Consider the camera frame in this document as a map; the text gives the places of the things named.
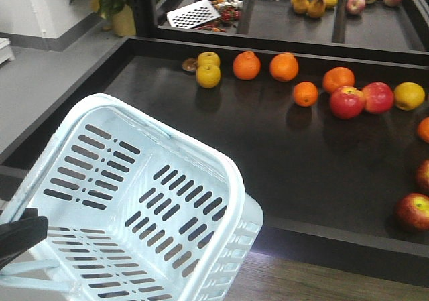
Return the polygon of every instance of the orange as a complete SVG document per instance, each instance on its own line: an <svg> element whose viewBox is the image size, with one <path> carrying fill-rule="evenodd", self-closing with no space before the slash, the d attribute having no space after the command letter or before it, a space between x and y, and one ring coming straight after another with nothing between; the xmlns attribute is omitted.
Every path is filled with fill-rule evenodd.
<svg viewBox="0 0 429 301"><path fill-rule="evenodd" d="M253 51L244 51L233 62L234 75L240 80L253 80L261 71L261 60Z"/></svg>
<svg viewBox="0 0 429 301"><path fill-rule="evenodd" d="M294 87L294 101L301 107L310 107L316 103L319 92L314 83L301 82Z"/></svg>
<svg viewBox="0 0 429 301"><path fill-rule="evenodd" d="M429 117L424 118L418 124L417 135L421 140L429 143Z"/></svg>
<svg viewBox="0 0 429 301"><path fill-rule="evenodd" d="M354 86L355 74L349 68L337 66L323 76L322 86L328 93L333 93L340 86Z"/></svg>
<svg viewBox="0 0 429 301"><path fill-rule="evenodd" d="M293 80L299 71L298 61L292 53L277 54L269 63L269 73L280 82Z"/></svg>

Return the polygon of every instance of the baseboard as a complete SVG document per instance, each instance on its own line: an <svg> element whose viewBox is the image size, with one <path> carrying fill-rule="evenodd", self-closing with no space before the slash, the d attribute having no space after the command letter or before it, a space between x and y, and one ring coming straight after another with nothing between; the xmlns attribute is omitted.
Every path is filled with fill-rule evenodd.
<svg viewBox="0 0 429 301"><path fill-rule="evenodd" d="M38 36L28 36L20 34L11 34L0 32L0 37L9 38L12 46L22 48L35 48L47 51L63 51L69 45L77 41L77 39L85 34L90 28L100 23L102 19L92 13L62 34L59 38L42 38Z"/></svg>

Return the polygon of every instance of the gray floor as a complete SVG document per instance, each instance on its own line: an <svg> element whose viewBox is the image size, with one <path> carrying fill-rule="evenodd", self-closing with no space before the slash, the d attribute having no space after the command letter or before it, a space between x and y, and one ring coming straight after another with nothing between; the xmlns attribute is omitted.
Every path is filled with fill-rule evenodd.
<svg viewBox="0 0 429 301"><path fill-rule="evenodd" d="M63 52L12 47L15 60L0 66L0 153L13 150L10 144L120 40L103 25Z"/></svg>

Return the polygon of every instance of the black tray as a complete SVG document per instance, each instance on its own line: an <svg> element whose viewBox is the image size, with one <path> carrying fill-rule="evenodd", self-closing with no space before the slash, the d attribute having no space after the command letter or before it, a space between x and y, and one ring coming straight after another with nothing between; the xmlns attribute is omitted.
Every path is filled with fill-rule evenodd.
<svg viewBox="0 0 429 301"><path fill-rule="evenodd" d="M347 0L339 0L321 19L296 15L290 0L243 0L242 19L226 33L171 28L166 13L195 1L162 0L154 37L429 65L429 17L420 0L403 0L399 7L378 0L362 16L346 14Z"/></svg>
<svg viewBox="0 0 429 301"><path fill-rule="evenodd" d="M181 63L208 50L220 55L223 77L205 90ZM429 287L429 234L403 233L391 216L395 202L416 190L414 171L429 157L429 145L415 135L419 120L429 115L428 103L343 121L332 116L326 93L310 108L291 98L297 82L320 86L323 74L338 65L355 72L358 87L379 80L392 87L408 80L427 85L427 68L296 54L298 77L280 83L268 73L276 52L255 50L263 67L245 82L231 69L241 51L123 40L3 164L30 168L71 106L89 94L108 93L235 161L246 191L265 213L254 250Z"/></svg>

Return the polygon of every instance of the white wall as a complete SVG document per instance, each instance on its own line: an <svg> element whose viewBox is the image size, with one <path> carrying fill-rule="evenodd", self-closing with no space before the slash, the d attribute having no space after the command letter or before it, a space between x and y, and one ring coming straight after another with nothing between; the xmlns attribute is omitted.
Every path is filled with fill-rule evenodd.
<svg viewBox="0 0 429 301"><path fill-rule="evenodd" d="M59 38L90 14L89 0L0 0L0 32Z"/></svg>

